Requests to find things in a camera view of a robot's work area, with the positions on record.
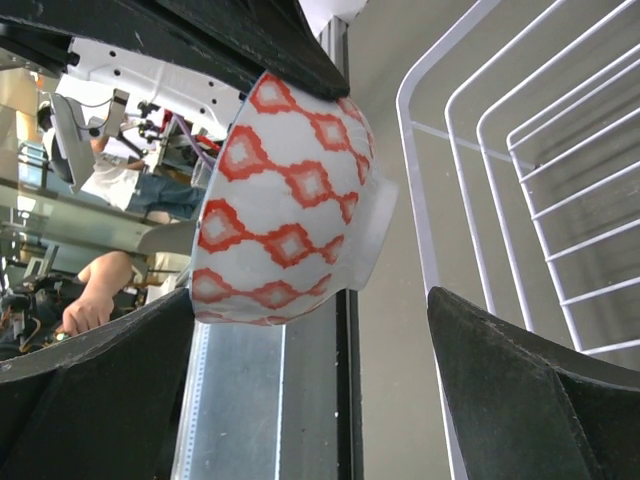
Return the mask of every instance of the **cable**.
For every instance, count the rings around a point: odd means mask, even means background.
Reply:
[[[27,338],[24,341],[24,343],[20,347],[18,347],[18,350],[20,350],[20,353],[27,353],[29,351],[29,349],[31,348],[31,345],[29,345],[29,342],[33,339],[33,337],[36,336],[36,334],[42,328],[42,322],[38,320],[36,317],[31,317],[31,320],[36,322],[36,329],[31,333],[31,335],[29,335],[29,338]]]

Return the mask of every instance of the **metal frame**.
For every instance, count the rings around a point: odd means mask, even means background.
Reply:
[[[413,96],[414,90],[418,82],[426,75],[426,73],[433,68],[433,66],[442,59],[452,48],[454,48],[465,35],[473,30],[479,22],[481,22],[491,11],[500,4],[500,0],[478,0],[450,29],[445,35],[443,35],[438,42],[436,42],[409,70],[405,76],[400,89],[398,91],[396,99],[396,108],[398,113],[398,120],[400,124],[400,133],[402,139],[402,146],[405,155],[405,164],[407,174],[409,178],[410,196],[413,206],[414,221],[418,236],[418,246],[420,252],[420,260],[424,278],[425,292],[435,285],[440,284],[440,277],[437,267],[437,258],[435,254],[435,247],[433,244],[431,226],[429,222],[428,207],[423,190],[423,180],[420,173],[419,155],[416,148],[414,139],[414,131],[420,130],[422,132],[434,135],[439,138],[446,138],[451,144],[451,150],[453,153],[453,160],[457,173],[457,178],[462,193],[463,204],[467,221],[469,224],[469,230],[471,234],[471,240],[473,243],[473,249],[476,256],[476,262],[480,273],[480,280],[483,287],[487,309],[491,313],[496,313],[495,302],[491,291],[491,285],[487,275],[487,268],[482,253],[480,238],[475,225],[475,218],[473,214],[472,202],[469,195],[469,190],[464,177],[464,171],[460,158],[460,147],[471,148],[479,151],[483,160],[483,164],[487,173],[487,179],[489,181],[489,187],[493,197],[494,205],[496,208],[498,221],[500,224],[501,234],[506,246],[507,256],[509,260],[509,266],[513,275],[514,284],[518,296],[518,301],[522,311],[525,326],[529,331],[534,330],[534,319],[532,318],[529,305],[527,303],[527,297],[523,282],[521,280],[521,273],[518,268],[518,264],[513,251],[513,243],[509,234],[509,228],[507,219],[503,211],[503,204],[500,198],[496,178],[494,176],[492,168],[492,159],[507,160],[512,162],[518,177],[518,181],[522,187],[522,193],[529,210],[531,220],[535,227],[535,231],[541,245],[546,263],[549,268],[550,276],[553,281],[556,293],[558,296],[560,307],[562,308],[567,328],[570,332],[571,339],[574,348],[587,355],[595,355],[604,352],[611,352],[615,350],[621,350],[631,348],[640,345],[640,339],[630,340],[614,345],[604,345],[602,347],[592,348],[585,350],[580,335],[578,333],[575,321],[572,316],[571,306],[579,302],[583,302],[589,299],[594,299],[599,296],[606,295],[610,292],[620,290],[622,288],[629,288],[634,285],[640,284],[640,277],[630,278],[619,283],[609,285],[604,288],[599,288],[585,292],[581,295],[567,298],[560,281],[560,275],[558,274],[558,266],[556,261],[567,255],[571,255],[579,250],[593,246],[599,242],[602,242],[615,235],[620,235],[623,232],[630,231],[631,229],[640,225],[640,219],[634,219],[625,223],[624,225],[617,226],[609,229],[603,233],[595,235],[584,241],[580,241],[566,247],[558,252],[552,252],[547,241],[547,235],[544,231],[541,223],[542,218],[546,215],[555,212],[566,205],[590,194],[594,191],[605,187],[614,180],[623,178],[625,175],[632,171],[635,171],[640,167],[640,162],[635,163],[620,169],[619,171],[607,175],[604,178],[594,181],[590,185],[583,187],[579,191],[560,199],[551,206],[543,209],[536,209],[534,204],[534,194],[532,189],[537,188],[531,185],[530,181],[540,175],[542,172],[553,168],[560,162],[568,158],[570,155],[579,152],[581,149],[587,147],[598,139],[603,138],[610,132],[613,132],[617,128],[623,126],[625,123],[637,118],[640,115],[640,108],[635,109],[616,121],[608,124],[605,127],[601,127],[595,133],[590,134],[586,139],[576,143],[572,147],[566,149],[560,154],[557,154],[554,158],[547,161],[543,165],[536,169],[533,169],[530,164],[525,164],[519,158],[519,152],[522,146],[532,140],[541,132],[547,128],[556,125],[561,118],[567,115],[569,112],[575,110],[578,106],[585,104],[589,100],[595,99],[598,94],[605,91],[609,86],[613,85],[620,78],[627,75],[640,65],[640,59],[635,57],[640,53],[640,44],[635,45],[624,54],[615,58],[604,68],[592,74],[589,78],[581,82],[579,85],[571,88],[568,92],[560,96],[551,104],[545,106],[536,114],[528,118],[522,124],[513,129],[506,139],[506,145],[509,155],[505,155],[501,152],[496,152],[489,149],[486,140],[486,125],[487,122],[495,115],[495,113],[510,100],[517,99],[518,94],[528,85],[533,83],[540,75],[548,71],[551,67],[556,65],[557,62],[565,58],[569,53],[574,51],[578,46],[584,43],[585,40],[590,38],[596,32],[601,30],[604,26],[608,25],[613,19],[623,14],[629,6],[635,3],[635,0],[625,0],[621,2],[616,8],[612,9],[607,15],[599,19],[590,28],[585,30],[575,40],[570,42],[564,48],[562,48],[557,54],[546,61],[543,65],[537,68],[532,74],[523,79],[518,85],[513,87],[508,93],[498,99],[493,105],[491,105],[480,117],[476,126],[477,143],[470,142],[468,140],[462,140],[457,137],[455,131],[455,124],[452,114],[452,107],[456,102],[456,99],[461,93],[467,90],[467,88],[479,79],[486,71],[488,71],[498,60],[502,59],[505,54],[510,51],[515,45],[521,42],[529,33],[535,30],[539,25],[545,22],[550,16],[552,16],[563,4],[565,0],[556,0],[540,15],[538,15],[533,21],[531,21],[523,30],[521,30],[515,37],[513,37],[503,48],[501,48],[495,55],[493,55],[487,62],[485,62],[476,72],[474,72],[465,82],[463,82],[449,98],[445,110],[444,116],[447,125],[447,131],[442,132],[429,126],[421,125],[414,122],[411,119],[409,112],[409,105]],[[446,398],[440,385],[441,400],[443,404],[443,415],[445,418],[445,434],[447,437],[447,447],[449,452],[449,461],[451,467],[452,478],[462,479],[466,478],[466,472],[464,469],[464,463],[460,455],[459,447],[457,445],[457,439],[455,432],[452,428],[451,419],[447,409]]]

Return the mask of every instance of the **black panel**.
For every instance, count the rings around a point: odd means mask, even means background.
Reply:
[[[362,390],[358,293],[336,295],[338,480],[362,480]]]
[[[265,69],[321,98],[349,93],[297,1],[16,1],[3,2],[0,18],[140,52],[245,93]]]
[[[177,290],[0,364],[0,479],[153,478],[193,324]]]
[[[440,288],[429,325],[470,479],[640,478],[640,373]]]

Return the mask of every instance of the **person's arm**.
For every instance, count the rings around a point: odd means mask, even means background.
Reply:
[[[125,114],[125,116],[122,119],[123,123],[126,123],[129,121],[129,117]],[[104,149],[107,146],[107,143],[109,143],[109,137],[108,135],[103,135],[102,137],[98,137],[98,138],[93,138],[91,139],[91,149],[93,150],[93,153],[102,153],[104,152]]]
[[[136,160],[133,163],[128,163],[126,165],[123,165],[122,168],[126,168],[127,170],[137,170],[139,172],[144,170],[144,167],[146,167],[147,164],[144,163],[144,160]]]
[[[62,324],[69,335],[86,332],[104,325],[113,312],[113,297],[129,280],[133,269],[124,252],[111,252],[96,258],[79,274],[86,286],[80,298],[64,311]]]

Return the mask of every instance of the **ceramic bowl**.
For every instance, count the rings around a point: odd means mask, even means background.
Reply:
[[[396,199],[350,99],[322,101],[265,73],[207,189],[192,253],[196,318],[279,325],[362,289]]]

